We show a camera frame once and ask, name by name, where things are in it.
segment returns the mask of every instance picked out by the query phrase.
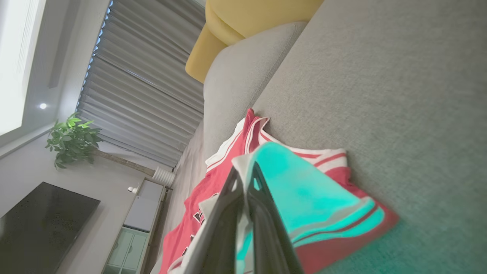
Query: plant foliage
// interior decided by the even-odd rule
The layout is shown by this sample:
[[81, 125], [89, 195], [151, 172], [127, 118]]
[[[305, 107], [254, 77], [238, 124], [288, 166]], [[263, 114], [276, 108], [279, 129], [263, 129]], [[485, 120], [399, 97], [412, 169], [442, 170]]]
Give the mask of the plant foliage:
[[56, 168], [66, 168], [67, 164], [79, 160], [87, 160], [93, 164], [92, 152], [98, 147], [98, 142], [103, 141], [98, 134], [99, 128], [90, 128], [93, 121], [82, 123], [81, 119], [73, 113], [66, 122], [58, 123], [49, 132], [46, 148], [56, 151]]

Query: television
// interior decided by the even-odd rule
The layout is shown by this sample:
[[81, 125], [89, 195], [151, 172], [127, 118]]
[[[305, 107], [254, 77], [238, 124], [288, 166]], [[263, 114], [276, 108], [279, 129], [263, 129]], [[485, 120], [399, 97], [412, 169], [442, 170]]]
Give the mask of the television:
[[0, 219], [0, 272], [54, 274], [99, 203], [38, 185]]

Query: white ribbed pot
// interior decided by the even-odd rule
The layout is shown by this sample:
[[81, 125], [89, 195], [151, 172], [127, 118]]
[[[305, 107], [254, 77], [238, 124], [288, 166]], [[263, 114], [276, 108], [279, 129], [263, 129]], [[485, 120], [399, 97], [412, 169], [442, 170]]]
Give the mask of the white ribbed pot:
[[172, 183], [174, 182], [175, 177], [176, 174], [172, 173], [171, 171], [167, 171], [165, 169], [157, 167], [154, 176], [152, 176], [152, 179], [161, 182], [163, 185], [167, 187], [172, 187]]

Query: yellow cushion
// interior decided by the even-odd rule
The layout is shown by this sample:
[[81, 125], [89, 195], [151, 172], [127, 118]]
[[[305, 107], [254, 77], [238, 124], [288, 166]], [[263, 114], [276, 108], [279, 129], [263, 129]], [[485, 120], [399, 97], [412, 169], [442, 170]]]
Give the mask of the yellow cushion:
[[236, 42], [245, 38], [234, 29], [229, 27], [228, 24], [223, 22], [215, 14], [213, 9], [211, 8], [210, 0], [206, 0], [205, 17], [206, 24], [211, 33], [213, 33], [213, 35], [216, 36], [216, 38], [220, 39], [223, 43], [227, 45], [233, 45]]
[[205, 24], [187, 59], [186, 72], [203, 83], [213, 60], [226, 47], [227, 45], [216, 38]]
[[323, 0], [206, 0], [207, 10], [208, 2], [212, 13], [247, 38], [285, 23], [309, 22]]

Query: plant trunk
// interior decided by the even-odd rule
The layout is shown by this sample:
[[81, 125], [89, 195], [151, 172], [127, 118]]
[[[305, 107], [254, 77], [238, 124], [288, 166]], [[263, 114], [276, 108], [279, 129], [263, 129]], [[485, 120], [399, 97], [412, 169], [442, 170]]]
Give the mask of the plant trunk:
[[143, 173], [149, 175], [150, 177], [154, 176], [154, 173], [155, 173], [155, 170], [153, 170], [153, 169], [147, 168], [145, 166], [141, 166], [141, 165], [136, 164], [134, 162], [127, 161], [127, 160], [120, 158], [120, 157], [117, 157], [117, 156], [113, 156], [111, 154], [105, 153], [105, 152], [100, 151], [98, 149], [93, 150], [93, 155], [97, 155], [97, 156], [103, 157], [105, 159], [108, 159], [110, 161], [114, 161], [115, 163], [119, 163], [119, 164], [122, 164], [124, 166], [128, 166], [130, 168], [133, 168], [135, 170], [143, 172]]

